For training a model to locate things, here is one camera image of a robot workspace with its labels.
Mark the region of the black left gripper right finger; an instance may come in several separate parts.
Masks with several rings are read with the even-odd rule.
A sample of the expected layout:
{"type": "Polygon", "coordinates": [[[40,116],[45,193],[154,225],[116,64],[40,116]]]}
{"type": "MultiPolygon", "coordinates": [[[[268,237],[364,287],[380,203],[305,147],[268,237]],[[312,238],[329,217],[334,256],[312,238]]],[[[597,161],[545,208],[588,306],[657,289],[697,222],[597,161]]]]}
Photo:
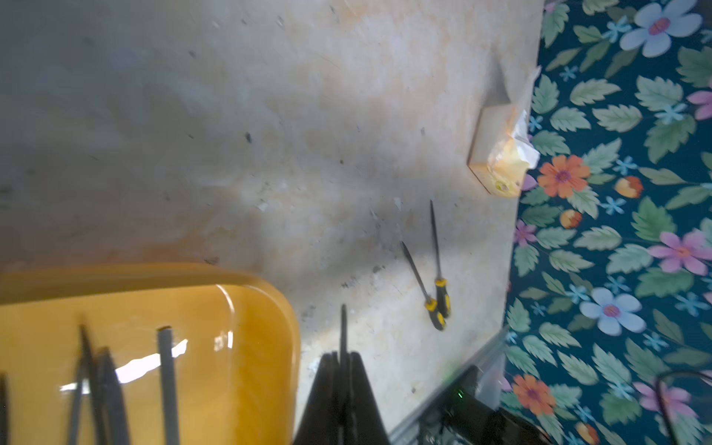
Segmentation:
{"type": "Polygon", "coordinates": [[[358,352],[349,353],[348,369],[347,443],[389,445],[389,436],[358,352]]]}

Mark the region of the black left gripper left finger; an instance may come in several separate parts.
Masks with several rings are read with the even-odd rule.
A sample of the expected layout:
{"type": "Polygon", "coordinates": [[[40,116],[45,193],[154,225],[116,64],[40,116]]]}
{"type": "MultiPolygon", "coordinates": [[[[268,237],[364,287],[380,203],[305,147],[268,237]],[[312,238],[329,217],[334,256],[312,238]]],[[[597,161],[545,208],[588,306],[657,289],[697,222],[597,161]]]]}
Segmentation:
{"type": "Polygon", "coordinates": [[[339,356],[324,354],[319,362],[294,445],[337,444],[339,439],[339,356]]]}

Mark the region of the yellow plastic storage tray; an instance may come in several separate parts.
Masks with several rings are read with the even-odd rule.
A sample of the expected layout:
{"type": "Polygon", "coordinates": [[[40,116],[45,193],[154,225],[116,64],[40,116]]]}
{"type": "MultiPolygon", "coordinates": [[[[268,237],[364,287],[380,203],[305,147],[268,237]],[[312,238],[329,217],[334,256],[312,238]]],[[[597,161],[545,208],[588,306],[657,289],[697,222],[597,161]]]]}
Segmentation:
{"type": "MultiPolygon", "coordinates": [[[[66,444],[79,326],[111,351],[130,444],[166,444],[157,332],[172,328],[180,444],[291,442],[300,332],[267,281],[197,263],[1,276],[1,441],[66,444]]],[[[88,380],[77,444],[96,444],[88,380]]]]}

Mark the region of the file tool yellow black handle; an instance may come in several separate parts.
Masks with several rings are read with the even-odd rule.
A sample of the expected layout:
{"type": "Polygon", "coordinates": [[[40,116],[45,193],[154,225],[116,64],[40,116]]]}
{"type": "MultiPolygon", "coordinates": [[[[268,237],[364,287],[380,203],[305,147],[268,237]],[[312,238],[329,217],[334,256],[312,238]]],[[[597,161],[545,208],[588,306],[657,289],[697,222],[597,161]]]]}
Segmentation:
{"type": "Polygon", "coordinates": [[[81,405],[83,398],[83,369],[85,366],[79,361],[75,373],[75,388],[72,393],[70,405],[70,421],[67,434],[67,445],[76,445],[79,439],[81,405]]]}

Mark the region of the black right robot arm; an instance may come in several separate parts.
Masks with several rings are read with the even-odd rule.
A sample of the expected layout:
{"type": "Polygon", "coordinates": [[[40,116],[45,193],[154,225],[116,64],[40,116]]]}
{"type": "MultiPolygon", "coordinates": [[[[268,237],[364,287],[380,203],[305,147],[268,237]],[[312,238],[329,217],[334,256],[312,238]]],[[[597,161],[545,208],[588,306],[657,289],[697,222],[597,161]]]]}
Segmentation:
{"type": "Polygon", "coordinates": [[[476,397],[480,371],[471,366],[445,389],[418,420],[418,444],[551,444],[551,437],[508,411],[476,397]]]}

